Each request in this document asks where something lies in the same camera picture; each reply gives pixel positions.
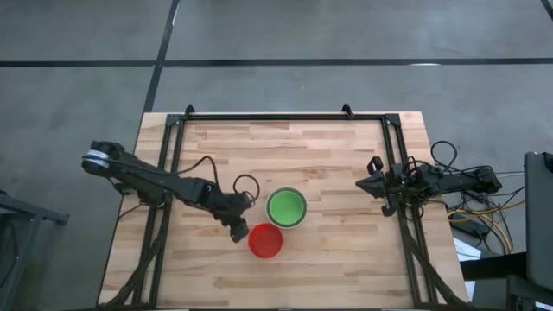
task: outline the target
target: yellow cable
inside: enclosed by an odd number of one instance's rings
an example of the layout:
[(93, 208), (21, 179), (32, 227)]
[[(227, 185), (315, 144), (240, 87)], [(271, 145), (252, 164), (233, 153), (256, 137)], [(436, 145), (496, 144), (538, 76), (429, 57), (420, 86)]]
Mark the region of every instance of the yellow cable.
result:
[(465, 211), (465, 210), (455, 210), (453, 212), (450, 212), (448, 213), (448, 218), (449, 216), (455, 214), (455, 213), (471, 213), (472, 215), (465, 218), (465, 219), (457, 219), (457, 220), (452, 220), (450, 219), (449, 222), (451, 223), (462, 223), (462, 222), (466, 222), (466, 221), (469, 221), (469, 220), (472, 220), (472, 219), (475, 219), (477, 217), (482, 217), (484, 219), (486, 219), (487, 221), (489, 221), (493, 226), (495, 226), (498, 230), (499, 230), (499, 233), (501, 234), (501, 236), (503, 237), (503, 240), (505, 240), (505, 243), (507, 245), (507, 250), (508, 250), (508, 253), (511, 254), (512, 252), (512, 245), (511, 245), (511, 242), (509, 241), (509, 238), (507, 238), (507, 235), (505, 234), (505, 232), (503, 231), (503, 228), (501, 228), (498, 224), (495, 223), (495, 221), (493, 221), (491, 218), (489, 218), (488, 216), (486, 216), (486, 214), (489, 214), (489, 213), (496, 213), (498, 212), (499, 210), (504, 210), (504, 209), (508, 209), (508, 208), (513, 208), (513, 207), (516, 207), (516, 206), (520, 206), (522, 204), (525, 203), (525, 200), (521, 200), (520, 202), (518, 203), (515, 203), (515, 204), (512, 204), (512, 205), (509, 205), (509, 206), (505, 206), (505, 207), (501, 207), (501, 208), (494, 208), (492, 210), (488, 210), (488, 211), (484, 211), (484, 212), (471, 212), (471, 211)]
[(479, 215), (486, 215), (486, 214), (490, 214), (490, 213), (496, 213), (496, 212), (499, 212), (499, 211), (503, 211), (505, 209), (521, 206), (524, 203), (526, 203), (526, 200), (521, 200), (520, 202), (517, 202), (517, 203), (509, 205), (509, 206), (498, 207), (498, 208), (494, 208), (494, 209), (490, 209), (490, 210), (486, 210), (486, 211), (481, 211), (481, 212), (479, 212), (479, 211), (466, 211), (466, 210), (458, 209), (458, 210), (454, 210), (453, 212), (448, 213), (448, 218), (449, 218), (449, 216), (451, 216), (455, 213), (463, 213), (463, 214), (471, 214), (472, 215), (470, 217), (466, 217), (465, 219), (456, 219), (456, 220), (450, 219), (449, 220), (449, 222), (452, 222), (454, 224), (458, 224), (458, 223), (467, 222), (469, 220), (473, 220), (476, 217), (478, 217)]
[(483, 218), (487, 219), (489, 222), (492, 223), (493, 226), (498, 228), (499, 233), (501, 233), (501, 236), (503, 236), (503, 239), (505, 240), (505, 243), (507, 244), (507, 250), (509, 250), (507, 253), (511, 254), (511, 252), (512, 252), (511, 242), (509, 241), (509, 238), (507, 238), (507, 235), (505, 234), (503, 229), (498, 224), (496, 224), (495, 221), (493, 221), (491, 218), (487, 217), (486, 215), (480, 215), (480, 217), (483, 217)]

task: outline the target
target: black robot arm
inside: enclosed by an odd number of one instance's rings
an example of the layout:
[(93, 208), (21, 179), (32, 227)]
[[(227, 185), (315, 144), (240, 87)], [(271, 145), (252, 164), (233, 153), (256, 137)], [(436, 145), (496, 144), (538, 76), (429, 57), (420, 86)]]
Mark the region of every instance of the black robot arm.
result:
[(87, 173), (116, 179), (119, 187), (136, 190), (140, 200), (152, 206), (161, 206), (166, 193), (172, 193), (186, 205), (211, 213), (223, 226), (229, 225), (234, 242), (248, 234), (242, 213), (252, 201), (246, 192), (224, 194), (216, 182), (165, 172), (126, 152), (119, 143), (92, 142), (81, 165)]
[(482, 166), (470, 171), (444, 172), (441, 168), (426, 162), (408, 169), (401, 164), (393, 164), (387, 173), (383, 173), (382, 160), (374, 156), (367, 166), (370, 177), (357, 181), (360, 187), (374, 198), (385, 198), (382, 207), (384, 216), (391, 216), (400, 204), (420, 204), (440, 194), (460, 191), (493, 194), (502, 188), (493, 169)]

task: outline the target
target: wooden tabletop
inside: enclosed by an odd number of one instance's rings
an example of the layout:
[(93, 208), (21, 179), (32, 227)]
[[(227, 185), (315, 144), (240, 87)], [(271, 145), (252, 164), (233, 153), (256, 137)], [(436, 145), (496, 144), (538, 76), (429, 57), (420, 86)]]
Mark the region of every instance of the wooden tabletop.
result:
[[(408, 154), (431, 162), (421, 112), (401, 112), (400, 116)], [(153, 165), (157, 164), (165, 117), (165, 113), (145, 114), (138, 136), (137, 157)], [(260, 259), (250, 253), (247, 238), (234, 244), (228, 228), (211, 214), (175, 200), (159, 308), (412, 306), (397, 215), (384, 217), (380, 211), (383, 201), (354, 185), (367, 177), (366, 164), (373, 156), (386, 159), (379, 122), (187, 122), (179, 168), (204, 155), (215, 159), (225, 192), (232, 191), (240, 174), (259, 180), (261, 196), (245, 212), (250, 229), (268, 222), (265, 201), (280, 187), (300, 190), (308, 201), (308, 215), (299, 227), (283, 231), (283, 248), (276, 257)], [(202, 164), (189, 175), (212, 179), (213, 171), (209, 164)], [(246, 180), (238, 187), (255, 190)], [(136, 196), (126, 197), (121, 213), (136, 204)], [(100, 302), (109, 301), (137, 266), (146, 210), (140, 208), (119, 221)], [(425, 207), (423, 227), (430, 261), (466, 300), (443, 206)], [(417, 274), (424, 292), (420, 267)], [(143, 297), (148, 297), (150, 277)]]

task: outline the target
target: gray floor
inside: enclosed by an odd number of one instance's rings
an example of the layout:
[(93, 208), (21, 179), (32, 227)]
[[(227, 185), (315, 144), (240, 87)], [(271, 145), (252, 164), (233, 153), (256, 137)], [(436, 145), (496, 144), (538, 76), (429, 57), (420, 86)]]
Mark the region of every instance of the gray floor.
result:
[[(169, 5), (4, 0), (0, 60), (153, 60)], [(538, 0), (182, 0), (168, 59), (548, 57), (552, 30)], [(80, 156), (93, 139), (133, 148), (151, 74), (0, 68), (0, 189), (71, 213), (67, 227), (42, 229), (20, 308), (94, 305), (120, 198), (82, 171)], [(457, 166), (520, 170), (526, 151), (553, 149), (552, 80), (544, 65), (164, 68), (154, 111), (336, 111), (346, 102), (422, 111), (431, 142), (459, 147)], [(524, 185), (502, 181), (506, 192)], [(524, 251), (524, 209), (507, 214)]]

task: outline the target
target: red bowl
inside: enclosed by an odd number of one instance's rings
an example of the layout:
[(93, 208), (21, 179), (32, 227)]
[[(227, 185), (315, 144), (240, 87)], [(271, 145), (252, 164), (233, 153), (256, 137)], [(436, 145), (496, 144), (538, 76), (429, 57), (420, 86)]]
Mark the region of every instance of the red bowl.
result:
[(250, 232), (248, 245), (255, 256), (271, 258), (283, 247), (283, 234), (275, 225), (256, 225)]

